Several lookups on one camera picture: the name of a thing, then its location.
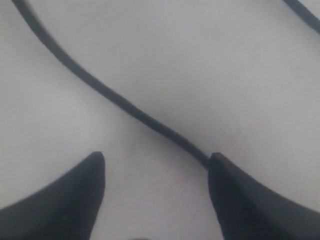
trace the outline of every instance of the black cord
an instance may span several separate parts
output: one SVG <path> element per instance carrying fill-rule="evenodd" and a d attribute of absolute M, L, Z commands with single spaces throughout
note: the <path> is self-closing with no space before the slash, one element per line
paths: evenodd
<path fill-rule="evenodd" d="M 320 20 L 298 0 L 283 0 L 309 27 L 320 34 Z"/>
<path fill-rule="evenodd" d="M 96 77 L 88 73 L 80 64 L 74 61 L 57 42 L 50 36 L 48 31 L 41 25 L 36 16 L 33 14 L 32 10 L 29 8 L 25 0 L 12 0 L 13 4 L 20 12 L 21 16 L 24 18 L 28 26 L 31 28 L 33 33 L 37 38 L 46 46 L 46 48 L 73 74 L 79 77 L 84 83 L 90 86 L 92 89 L 100 93 L 106 99 L 110 100 L 116 106 L 121 108 L 123 111 L 139 120 L 150 129 L 161 134 L 165 138 L 171 140 L 182 149 L 187 151 L 189 154 L 194 156 L 200 164 L 208 169 L 209 158 L 192 142 L 187 140 L 182 135 L 173 131 L 168 126 L 157 121 L 153 117 L 149 116 L 123 96 L 119 95 L 117 92 L 113 91 L 111 88 L 104 85 Z"/>

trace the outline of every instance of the wire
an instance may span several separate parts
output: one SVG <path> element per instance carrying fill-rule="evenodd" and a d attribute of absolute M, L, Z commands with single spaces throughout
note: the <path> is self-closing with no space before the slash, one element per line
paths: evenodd
<path fill-rule="evenodd" d="M 320 35 L 320 20 L 298 0 L 283 0 L 309 27 Z"/>
<path fill-rule="evenodd" d="M 43 43 L 43 45 L 73 74 L 79 77 L 84 83 L 90 86 L 92 89 L 100 93 L 106 99 L 110 100 L 116 106 L 121 108 L 127 114 L 131 115 L 135 119 L 148 126 L 150 129 L 161 134 L 165 138 L 171 140 L 183 150 L 195 157 L 200 164 L 208 169 L 209 158 L 192 142 L 187 140 L 182 135 L 178 134 L 168 126 L 157 121 L 153 117 L 149 116 L 123 96 L 104 85 L 96 77 L 87 72 L 79 63 L 73 60 L 63 49 L 60 47 L 54 38 L 48 33 L 48 31 L 41 25 L 37 17 L 33 14 L 25 0 L 12 0 L 13 4 L 26 21 L 30 29 L 37 36 L 37 38 Z"/>

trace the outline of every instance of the black cable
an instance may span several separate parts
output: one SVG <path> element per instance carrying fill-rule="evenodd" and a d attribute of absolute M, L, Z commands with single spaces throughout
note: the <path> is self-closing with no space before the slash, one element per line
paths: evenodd
<path fill-rule="evenodd" d="M 298 0 L 283 0 L 309 27 L 320 35 L 320 20 Z"/>
<path fill-rule="evenodd" d="M 194 156 L 203 167 L 208 169 L 209 158 L 199 148 L 182 135 L 137 108 L 123 96 L 119 95 L 111 88 L 104 85 L 96 77 L 88 73 L 57 44 L 53 37 L 50 36 L 48 31 L 41 25 L 33 14 L 25 0 L 12 0 L 12 2 L 37 38 L 67 69 L 123 111 L 180 146 L 182 149 Z"/>

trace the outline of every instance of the white background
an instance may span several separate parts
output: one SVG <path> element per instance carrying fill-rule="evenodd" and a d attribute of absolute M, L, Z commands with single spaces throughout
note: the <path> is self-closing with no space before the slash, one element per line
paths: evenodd
<path fill-rule="evenodd" d="M 281 0 L 31 0 L 90 73 L 208 155 L 320 211 L 320 37 Z M 0 207 L 90 152 L 92 239 L 221 240 L 207 173 L 65 69 L 0 1 Z"/>

